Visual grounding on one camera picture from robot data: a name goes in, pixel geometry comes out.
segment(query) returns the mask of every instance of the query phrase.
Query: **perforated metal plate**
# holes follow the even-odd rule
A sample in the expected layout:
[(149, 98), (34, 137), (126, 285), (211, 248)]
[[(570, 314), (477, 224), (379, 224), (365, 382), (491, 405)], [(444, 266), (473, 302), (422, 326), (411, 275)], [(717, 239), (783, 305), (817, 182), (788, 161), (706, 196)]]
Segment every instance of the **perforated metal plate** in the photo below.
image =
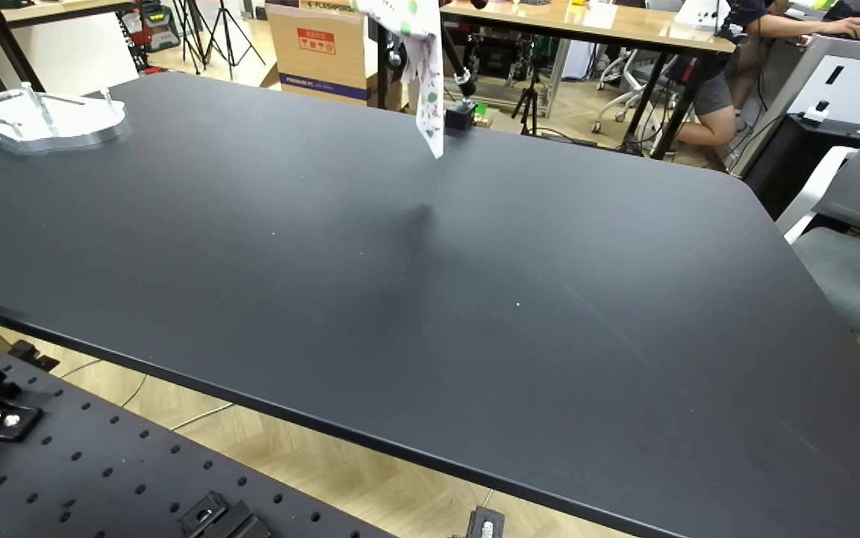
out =
[(16, 400), (46, 414), (28, 441), (0, 444), (0, 536), (181, 536), (180, 517), (210, 492), (246, 503), (276, 538), (385, 536), (46, 370), (0, 367), (22, 385)]

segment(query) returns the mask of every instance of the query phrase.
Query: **table surface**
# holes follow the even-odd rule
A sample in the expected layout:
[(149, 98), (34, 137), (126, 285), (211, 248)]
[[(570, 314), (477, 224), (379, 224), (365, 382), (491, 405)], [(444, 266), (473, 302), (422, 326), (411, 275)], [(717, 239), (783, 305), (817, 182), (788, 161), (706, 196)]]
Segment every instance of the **table surface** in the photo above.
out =
[(128, 6), (135, 4), (132, 0), (64, 0), (64, 4), (37, 4), (28, 9), (2, 9), (2, 16), (13, 27), (28, 27), (28, 24), (84, 18), (92, 13), (113, 13), (113, 9), (128, 9)]
[(671, 52), (713, 52), (731, 54), (735, 46), (709, 30), (674, 24), (674, 13), (632, 9), (611, 4), (570, 6), (570, 0), (549, 0), (543, 6), (519, 0), (491, 0), (486, 9), (476, 9), (468, 0), (441, 6), (444, 18), (468, 18), (510, 27), (531, 27), (565, 33), (570, 40), (610, 40)]
[(0, 321), (617, 530), (860, 536), (860, 356), (740, 185), (181, 75), (0, 157)]

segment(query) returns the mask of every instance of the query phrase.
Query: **floor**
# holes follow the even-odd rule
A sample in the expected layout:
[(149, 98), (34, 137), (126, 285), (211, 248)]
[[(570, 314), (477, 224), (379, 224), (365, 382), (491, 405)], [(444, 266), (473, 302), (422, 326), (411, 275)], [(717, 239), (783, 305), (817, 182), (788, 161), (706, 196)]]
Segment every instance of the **floor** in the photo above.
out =
[[(237, 84), (258, 88), (276, 63), (276, 49), (270, 24), (253, 21), (246, 27), (267, 63), (258, 63), (253, 54), (246, 57), (246, 63), (237, 69)], [(170, 72), (190, 72), (180, 49), (155, 54), (152, 63)], [(210, 66), (202, 75), (226, 81), (226, 66)], [(546, 128), (586, 142), (594, 110), (600, 110), (607, 98), (610, 97), (597, 94), (594, 84), (561, 84)], [(519, 127), (498, 115), (494, 128), (517, 131)], [(597, 143), (611, 143), (614, 137), (617, 127), (610, 124), (602, 127), (602, 137), (597, 137)], [(689, 154), (677, 154), (674, 158), (685, 164), (709, 164), (709, 158)], [(622, 536), (64, 348), (40, 344), (40, 351), (59, 360), (59, 367), (53, 370), (56, 376), (393, 536), (465, 536), (468, 512), (476, 506), (507, 514), (507, 536), (514, 538)]]

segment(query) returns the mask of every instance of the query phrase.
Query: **cable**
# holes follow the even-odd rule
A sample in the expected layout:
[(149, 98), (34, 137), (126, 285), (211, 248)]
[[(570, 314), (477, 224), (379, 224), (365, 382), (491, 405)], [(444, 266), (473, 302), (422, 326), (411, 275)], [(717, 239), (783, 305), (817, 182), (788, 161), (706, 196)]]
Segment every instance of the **cable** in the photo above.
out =
[(211, 420), (211, 417), (217, 417), (217, 414), (226, 414), (231, 408), (232, 408), (232, 405), (225, 405), (225, 408), (210, 409), (210, 414), (202, 414), (202, 417), (193, 417), (190, 421), (181, 421), (181, 426), (177, 426), (177, 427), (170, 427), (170, 432), (180, 435), (180, 432), (198, 426), (198, 421), (202, 421), (202, 420)]
[(87, 370), (87, 367), (92, 367), (92, 364), (102, 364), (102, 363), (92, 360), (92, 363), (87, 363), (87, 364), (78, 364), (78, 367), (65, 370), (59, 379), (69, 379), (71, 373)]
[(137, 399), (137, 391), (144, 388), (149, 376), (141, 376), (141, 382), (135, 385), (135, 391), (120, 405), (123, 409)]

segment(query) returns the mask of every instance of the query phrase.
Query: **desk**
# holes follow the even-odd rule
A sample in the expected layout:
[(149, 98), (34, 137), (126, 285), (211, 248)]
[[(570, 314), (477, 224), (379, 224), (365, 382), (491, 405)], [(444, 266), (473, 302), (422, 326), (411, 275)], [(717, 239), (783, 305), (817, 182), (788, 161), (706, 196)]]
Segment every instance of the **desk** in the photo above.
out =
[(0, 324), (631, 533), (860, 536), (860, 356), (740, 182), (113, 97), (126, 143), (0, 157)]
[(95, 13), (120, 13), (120, 9), (128, 9), (128, 6), (135, 6), (135, 0), (64, 0), (64, 4), (37, 4), (37, 6), (28, 6), (28, 9), (0, 9), (0, 16), (5, 21), (5, 24), (0, 24), (0, 49), (5, 52), (13, 69), (22, 78), (40, 81), (40, 75), (28, 63), (28, 57), (17, 49), (17, 43), (8, 33), (8, 27), (29, 27), (29, 24), (52, 24), (52, 21), (65, 21), (65, 18), (87, 18), (87, 16), (95, 16)]
[[(546, 6), (529, 6), (529, 4), (502, 4), (494, 0), (486, 9), (476, 9), (468, 0), (458, 0), (441, 6), (444, 21), (477, 21), (494, 27), (517, 27), (531, 33), (546, 33), (558, 40), (583, 40), (583, 43), (631, 43), (638, 49), (659, 52), (659, 61), (652, 72), (652, 81), (644, 84), (644, 94), (638, 98), (638, 107), (632, 115), (632, 124), (622, 142), (622, 151), (628, 151), (638, 119), (641, 107), (652, 98), (652, 91), (664, 72), (664, 63), (668, 54), (731, 54), (735, 46), (726, 40), (717, 40), (709, 30), (692, 30), (674, 24), (674, 13), (655, 13), (655, 9), (632, 9), (632, 6), (611, 6), (611, 4), (588, 4), (588, 6), (570, 6), (567, 0), (549, 0)], [(674, 107), (667, 136), (659, 137), (655, 157), (659, 158), (674, 128), (692, 98), (695, 88), (689, 88)]]

